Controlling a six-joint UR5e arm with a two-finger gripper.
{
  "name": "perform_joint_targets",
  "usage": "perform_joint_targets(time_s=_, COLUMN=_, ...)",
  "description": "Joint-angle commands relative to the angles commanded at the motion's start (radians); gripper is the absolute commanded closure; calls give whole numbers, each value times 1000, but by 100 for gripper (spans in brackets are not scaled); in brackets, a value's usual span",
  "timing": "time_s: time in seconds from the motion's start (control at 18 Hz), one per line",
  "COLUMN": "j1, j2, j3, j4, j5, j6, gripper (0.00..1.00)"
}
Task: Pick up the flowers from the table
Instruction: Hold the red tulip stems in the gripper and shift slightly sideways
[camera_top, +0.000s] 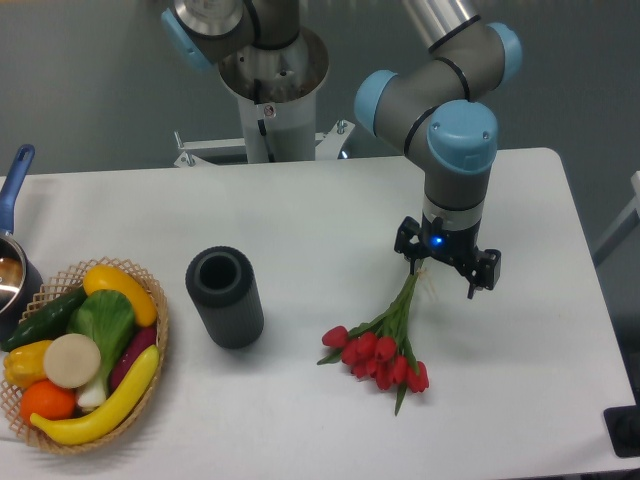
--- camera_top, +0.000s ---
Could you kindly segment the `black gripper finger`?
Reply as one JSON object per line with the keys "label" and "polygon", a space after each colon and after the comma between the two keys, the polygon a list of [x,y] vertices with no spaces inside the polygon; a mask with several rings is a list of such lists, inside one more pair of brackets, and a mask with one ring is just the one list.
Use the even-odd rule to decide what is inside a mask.
{"label": "black gripper finger", "polygon": [[476,250],[465,278],[469,283],[467,298],[472,299],[476,291],[492,291],[501,271],[502,254],[497,249]]}
{"label": "black gripper finger", "polygon": [[420,241],[420,224],[410,216],[404,218],[397,229],[394,251],[409,262],[409,272],[416,271],[416,263],[423,259],[423,246]]}

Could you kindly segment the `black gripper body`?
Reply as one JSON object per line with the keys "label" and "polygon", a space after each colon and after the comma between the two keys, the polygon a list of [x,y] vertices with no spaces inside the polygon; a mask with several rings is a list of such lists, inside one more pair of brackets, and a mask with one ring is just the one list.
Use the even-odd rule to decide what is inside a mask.
{"label": "black gripper body", "polygon": [[418,250],[412,261],[415,270],[424,258],[433,258],[455,268],[459,273],[471,273],[478,266],[477,236],[481,217],[473,224],[458,224],[451,229],[442,216],[422,214]]}

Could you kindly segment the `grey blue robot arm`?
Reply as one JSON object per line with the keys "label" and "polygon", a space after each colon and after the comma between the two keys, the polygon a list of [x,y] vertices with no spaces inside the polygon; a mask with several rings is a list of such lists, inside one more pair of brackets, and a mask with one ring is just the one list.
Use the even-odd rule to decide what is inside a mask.
{"label": "grey blue robot arm", "polygon": [[[501,254],[479,249],[477,235],[498,123],[481,98],[514,76],[522,47],[470,1],[408,1],[405,9],[429,61],[409,75],[372,73],[354,100],[359,124],[425,175],[422,216],[402,222],[394,248],[411,264],[452,266],[471,291],[491,290]],[[236,97],[250,162],[315,158],[315,100],[329,59],[298,2],[173,1],[161,20],[188,63],[216,67]]]}

